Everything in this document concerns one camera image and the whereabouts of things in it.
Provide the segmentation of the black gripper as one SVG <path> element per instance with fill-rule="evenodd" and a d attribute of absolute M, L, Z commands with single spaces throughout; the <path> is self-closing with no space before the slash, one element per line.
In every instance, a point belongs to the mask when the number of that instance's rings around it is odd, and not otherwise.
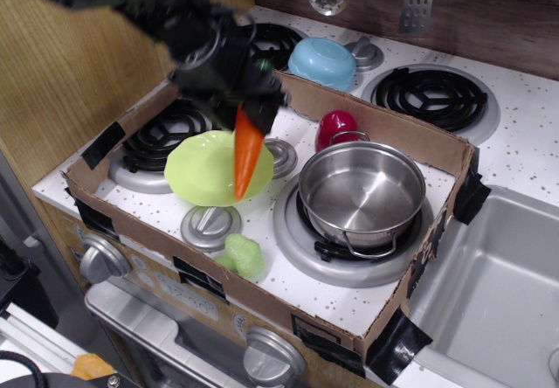
<path fill-rule="evenodd" d="M 220 128 L 234 130 L 238 102 L 263 135 L 268 135 L 280 108 L 281 84 L 269 64 L 253 63 L 251 40 L 240 27 L 257 24 L 250 16 L 239 24 L 231 14 L 223 14 L 214 25 L 214 36 L 205 46 L 183 57 L 169 75 L 184 96 Z"/>

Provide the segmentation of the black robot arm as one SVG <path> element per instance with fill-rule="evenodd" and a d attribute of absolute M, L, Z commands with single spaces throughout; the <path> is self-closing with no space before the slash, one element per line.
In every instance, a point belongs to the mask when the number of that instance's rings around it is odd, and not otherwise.
<path fill-rule="evenodd" d="M 256 26 L 241 26 L 233 9 L 211 0 L 50 0 L 67 9 L 110 7 L 164 44 L 175 68 L 169 76 L 182 96 L 234 129 L 242 109 L 263 135 L 270 133 L 285 94 L 279 79 L 251 57 Z"/>

